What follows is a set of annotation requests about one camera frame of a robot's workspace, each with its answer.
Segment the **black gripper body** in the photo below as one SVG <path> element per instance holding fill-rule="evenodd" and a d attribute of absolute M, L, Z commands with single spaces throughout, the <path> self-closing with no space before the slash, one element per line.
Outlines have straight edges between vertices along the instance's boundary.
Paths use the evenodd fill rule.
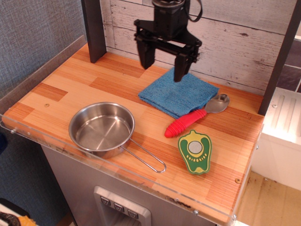
<path fill-rule="evenodd" d="M 154 19 L 135 20 L 135 40 L 156 40 L 156 49 L 172 55 L 193 53 L 194 62 L 198 60 L 198 48 L 202 42 L 187 29 L 189 21 L 198 22 L 202 9 L 196 19 L 189 16 L 189 3 L 154 3 Z"/>

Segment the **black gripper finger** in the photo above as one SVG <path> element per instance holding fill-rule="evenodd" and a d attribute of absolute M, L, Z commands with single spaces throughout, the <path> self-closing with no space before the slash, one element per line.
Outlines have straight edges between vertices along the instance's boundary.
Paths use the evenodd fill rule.
<path fill-rule="evenodd" d="M 140 62 L 144 69 L 148 69 L 155 62 L 155 42 L 156 40 L 136 39 Z"/>
<path fill-rule="evenodd" d="M 174 81 L 180 82 L 185 76 L 191 64 L 193 63 L 194 55 L 193 53 L 179 53 L 176 55 L 175 62 L 174 62 Z"/>

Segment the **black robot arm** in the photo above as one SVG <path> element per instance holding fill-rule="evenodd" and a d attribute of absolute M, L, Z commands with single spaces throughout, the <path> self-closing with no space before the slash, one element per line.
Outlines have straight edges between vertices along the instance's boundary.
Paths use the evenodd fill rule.
<path fill-rule="evenodd" d="M 203 14 L 202 2 L 199 0 L 200 12 L 195 19 L 189 15 L 189 0 L 153 0 L 154 20 L 135 20 L 135 40 L 141 65 L 148 69 L 155 62 L 156 49 L 175 55 L 174 81 L 180 82 L 198 61 L 198 49 L 202 42 L 187 29 L 188 21 L 198 22 Z"/>

